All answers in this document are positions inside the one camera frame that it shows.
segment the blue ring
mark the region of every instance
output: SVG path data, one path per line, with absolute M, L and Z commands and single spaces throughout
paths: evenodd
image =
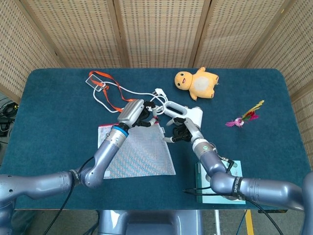
M 122 132 L 126 137 L 128 136 L 128 133 L 126 131 L 124 131 L 122 128 L 118 127 L 118 126 L 113 126 L 113 129 L 119 130 L 120 132 Z

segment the orange lanyard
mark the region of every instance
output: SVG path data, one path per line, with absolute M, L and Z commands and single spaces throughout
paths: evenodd
M 109 74 L 105 73 L 105 72 L 100 72 L 100 71 L 90 71 L 89 73 L 89 77 L 93 74 L 93 73 L 96 73 L 98 75 L 101 75 L 103 77 L 106 77 L 108 79 L 111 79 L 114 81 L 114 83 L 117 85 L 118 89 L 119 89 L 119 92 L 121 94 L 121 97 L 122 97 L 122 100 L 124 101 L 127 101 L 127 102 L 130 102 L 130 101 L 134 101 L 135 99 L 125 99 L 123 94 L 122 94 L 122 89 L 119 85 L 119 83 Z M 97 82 L 97 81 L 94 81 L 92 78 L 90 78 L 91 82 L 93 82 L 93 84 L 97 85 L 97 86 L 100 86 L 102 87 L 103 84 L 101 82 Z M 119 111 L 120 113 L 123 111 L 121 108 L 118 108 L 118 107 L 115 107 L 114 105 L 111 104 L 111 102 L 109 101 L 109 98 L 108 98 L 108 93 L 107 93 L 107 90 L 109 89 L 110 87 L 109 86 L 105 86 L 104 89 L 103 89 L 103 94 L 105 96 L 105 98 L 107 99 L 107 102 L 111 105 L 112 108 L 114 108 L 115 110 Z

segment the yellow plush toy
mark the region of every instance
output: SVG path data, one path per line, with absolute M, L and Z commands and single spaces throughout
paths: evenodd
M 177 73 L 175 85 L 178 89 L 189 90 L 191 98 L 197 100 L 197 97 L 213 98 L 213 88 L 218 80 L 217 75 L 206 72 L 205 67 L 201 67 L 194 75 L 184 71 Z

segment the woven panel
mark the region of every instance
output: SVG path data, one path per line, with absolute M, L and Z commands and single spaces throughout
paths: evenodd
M 28 0 L 46 34 L 71 67 L 121 67 L 105 0 Z
M 119 0 L 131 67 L 187 67 L 203 0 Z
M 313 80 L 313 1 L 297 0 L 286 13 L 250 68 L 276 68 L 290 94 Z
M 0 85 L 19 99 L 32 70 L 60 65 L 14 1 L 1 0 L 0 22 Z
M 292 105 L 310 165 L 313 168 L 313 91 L 307 93 Z
M 283 0 L 213 0 L 195 66 L 240 67 Z

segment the blue tablecloth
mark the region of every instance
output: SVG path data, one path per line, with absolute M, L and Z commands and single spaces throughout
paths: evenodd
M 50 174 L 79 167 L 97 150 L 97 129 L 116 122 L 92 97 L 85 83 L 91 69 L 40 69 L 33 71 L 22 96 L 12 137 L 0 173 L 22 176 Z M 242 161 L 245 177 L 287 180 L 297 185 L 310 171 L 291 107 L 285 80 L 277 70 L 208 69 L 219 85 L 213 99 L 193 101 L 188 91 L 175 87 L 182 69 L 101 69 L 122 86 L 137 92 L 163 88 L 169 100 L 203 110 L 202 133 L 222 156 Z M 196 69 L 184 69 L 195 73 Z M 125 106 L 117 88 L 108 90 L 110 101 Z M 128 98 L 142 98 L 125 93 Z M 259 119 L 243 128 L 225 123 L 265 100 Z M 170 118 L 161 116 L 160 124 Z M 170 136 L 172 127 L 165 128 Z M 169 144 L 175 176 L 151 176 L 105 180 L 96 190 L 78 186 L 67 209 L 242 209 L 246 205 L 214 205 L 196 202 L 182 192 L 195 186 L 197 158 L 191 144 Z M 32 200 L 19 197 L 18 209 L 58 209 L 66 195 Z

